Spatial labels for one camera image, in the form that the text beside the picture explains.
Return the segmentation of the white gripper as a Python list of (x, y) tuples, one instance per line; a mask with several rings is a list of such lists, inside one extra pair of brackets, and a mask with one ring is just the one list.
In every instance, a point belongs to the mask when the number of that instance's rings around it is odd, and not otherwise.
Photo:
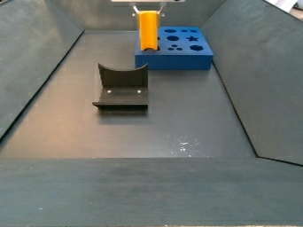
[[(111, 0), (113, 3), (183, 3), (185, 0)], [(165, 7), (165, 4), (160, 4), (160, 10), (157, 11), (157, 14), (160, 17), (164, 17), (163, 9)], [(137, 9), (137, 6), (132, 6), (133, 14), (132, 17), (137, 16), (140, 11)]]

